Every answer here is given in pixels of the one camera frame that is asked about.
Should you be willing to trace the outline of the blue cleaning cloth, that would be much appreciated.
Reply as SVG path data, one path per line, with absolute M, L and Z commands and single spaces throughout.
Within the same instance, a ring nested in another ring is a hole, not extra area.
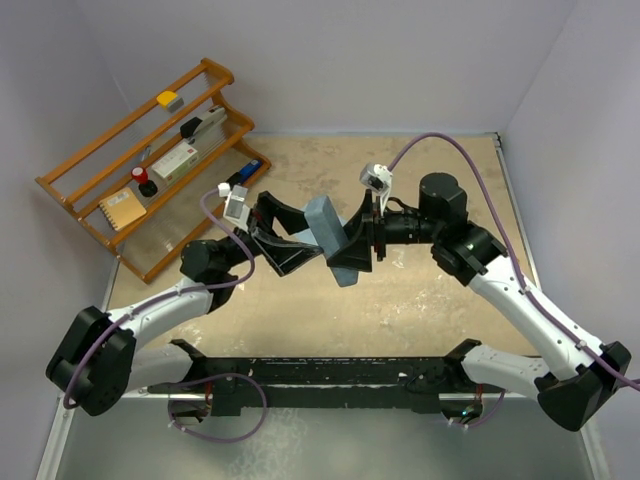
M 306 229 L 296 233 L 294 235 L 294 238 L 300 243 L 313 245 L 313 246 L 317 245 L 315 237 L 310 229 Z

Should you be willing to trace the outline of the yellow grey eraser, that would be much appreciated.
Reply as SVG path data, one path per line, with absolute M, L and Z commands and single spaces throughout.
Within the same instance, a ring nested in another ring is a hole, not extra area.
M 169 113 L 179 110 L 184 105 L 183 98 L 174 91 L 165 90 L 156 96 L 160 107 Z

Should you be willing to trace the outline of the white green box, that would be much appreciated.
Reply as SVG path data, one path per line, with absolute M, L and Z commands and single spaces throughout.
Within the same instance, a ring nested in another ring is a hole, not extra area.
M 166 184 L 171 184 L 180 179 L 198 161 L 198 150 L 187 141 L 181 141 L 154 162 L 151 170 Z

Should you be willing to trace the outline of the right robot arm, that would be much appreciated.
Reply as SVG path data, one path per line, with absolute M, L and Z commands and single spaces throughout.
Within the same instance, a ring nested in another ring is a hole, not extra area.
M 428 244 L 437 266 L 496 308 L 537 350 L 536 357 L 498 351 L 466 340 L 447 356 L 446 383 L 456 391 L 492 385 L 538 403 L 560 427 L 576 432 L 622 386 L 631 361 L 619 342 L 603 343 L 568 318 L 542 292 L 516 274 L 517 264 L 487 229 L 470 221 L 467 194 L 446 173 L 419 183 L 416 207 L 391 211 L 392 176 L 364 171 L 366 193 L 344 229 L 347 242 L 331 254 L 331 267 L 369 272 L 390 244 Z

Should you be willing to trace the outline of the wooden shelf rack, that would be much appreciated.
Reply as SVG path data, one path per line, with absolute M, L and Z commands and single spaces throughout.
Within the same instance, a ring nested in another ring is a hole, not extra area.
M 73 154 L 37 184 L 50 195 L 99 244 L 145 283 L 151 283 L 179 255 L 191 240 L 209 228 L 201 210 L 202 195 L 240 170 L 252 159 L 261 168 L 244 184 L 249 187 L 270 169 L 270 161 L 246 140 L 254 122 L 232 107 L 223 91 L 234 81 L 232 72 L 207 58 L 171 83 L 165 90 L 178 93 L 184 105 L 169 113 L 156 97 L 128 114 L 114 126 Z M 222 106 L 226 118 L 183 139 L 180 126 L 192 117 Z M 180 179 L 166 184 L 151 165 L 187 141 L 199 152 L 199 161 Z M 151 155 L 143 162 L 141 152 L 150 145 Z M 137 166 L 146 169 L 158 187 L 145 198 L 131 177 Z M 129 187 L 147 213 L 116 232 L 99 208 L 99 202 Z

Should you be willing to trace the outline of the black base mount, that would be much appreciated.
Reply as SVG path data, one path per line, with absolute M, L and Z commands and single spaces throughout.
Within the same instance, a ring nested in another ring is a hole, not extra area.
M 445 357 L 208 357 L 174 340 L 192 365 L 179 380 L 158 381 L 153 394 L 212 395 L 213 416 L 244 408 L 401 409 L 441 411 L 440 399 L 469 399 L 480 388 L 457 365 L 459 348 Z

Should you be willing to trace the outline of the grey glasses case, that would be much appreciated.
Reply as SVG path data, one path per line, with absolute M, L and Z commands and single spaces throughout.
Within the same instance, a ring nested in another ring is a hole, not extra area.
M 304 210 L 304 217 L 317 245 L 323 250 L 326 260 L 347 244 L 343 225 L 327 195 L 311 199 Z M 342 267 L 331 267 L 330 270 L 339 287 L 345 288 L 357 284 L 356 270 Z

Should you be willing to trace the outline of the brown spiral notebook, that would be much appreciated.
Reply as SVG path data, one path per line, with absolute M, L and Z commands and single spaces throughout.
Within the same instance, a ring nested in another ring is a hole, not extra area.
M 129 187 L 102 199 L 99 202 L 99 208 L 116 232 L 121 231 L 147 213 L 141 201 Z

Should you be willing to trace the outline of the black white stapler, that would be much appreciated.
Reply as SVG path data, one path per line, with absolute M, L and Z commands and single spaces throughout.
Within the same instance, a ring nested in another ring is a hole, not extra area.
M 212 124 L 226 118 L 226 109 L 216 105 L 212 108 L 192 117 L 180 126 L 180 135 L 183 139 L 195 136 L 199 131 L 204 130 Z

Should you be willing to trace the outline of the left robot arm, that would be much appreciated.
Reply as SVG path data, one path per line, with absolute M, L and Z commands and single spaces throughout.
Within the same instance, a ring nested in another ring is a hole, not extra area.
M 90 306 L 75 316 L 45 370 L 62 392 L 64 408 L 97 416 L 137 389 L 133 370 L 139 350 L 225 305 L 246 280 L 232 274 L 234 267 L 246 263 L 253 275 L 257 257 L 263 257 L 284 276 L 322 254 L 317 245 L 285 240 L 273 230 L 279 223 L 287 234 L 298 234 L 308 229 L 308 216 L 308 210 L 290 207 L 268 192 L 260 193 L 253 207 L 229 192 L 224 217 L 234 226 L 215 219 L 223 238 L 194 240 L 183 247 L 180 281 L 138 303 L 109 311 Z

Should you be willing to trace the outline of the red black stamp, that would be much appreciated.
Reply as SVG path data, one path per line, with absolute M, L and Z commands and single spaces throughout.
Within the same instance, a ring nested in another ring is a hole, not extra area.
M 131 170 L 131 177 L 137 183 L 138 190 L 145 198 L 151 198 L 158 192 L 158 187 L 149 177 L 145 168 L 137 166 Z

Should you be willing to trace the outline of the metal binder clip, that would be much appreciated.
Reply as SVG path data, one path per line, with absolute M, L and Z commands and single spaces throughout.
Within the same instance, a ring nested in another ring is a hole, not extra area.
M 141 162 L 145 161 L 151 155 L 151 151 L 152 151 L 151 146 L 150 145 L 146 146 L 141 152 L 140 161 Z

